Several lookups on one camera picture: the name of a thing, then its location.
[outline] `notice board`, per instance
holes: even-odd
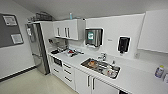
[[[23,44],[15,15],[0,13],[0,48]]]

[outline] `refrigerator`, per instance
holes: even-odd
[[[50,70],[40,23],[26,24],[26,29],[35,65],[41,73],[47,75]]]

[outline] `gray floor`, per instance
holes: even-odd
[[[37,69],[0,83],[0,94],[78,94],[54,75]]]

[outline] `faucet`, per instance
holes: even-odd
[[[106,53],[101,53],[101,57],[98,57],[98,59],[102,59],[102,61],[106,61]]]

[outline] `countertop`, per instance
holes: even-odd
[[[111,79],[81,65],[88,58],[96,59],[95,56],[85,53],[68,57],[64,52],[55,55],[48,52],[48,54],[125,92],[132,94],[168,94],[168,84],[164,83],[162,79],[156,78],[152,73],[122,65],[121,62],[126,62],[125,60],[119,60],[120,63],[116,63],[116,66],[121,69],[117,78]]]

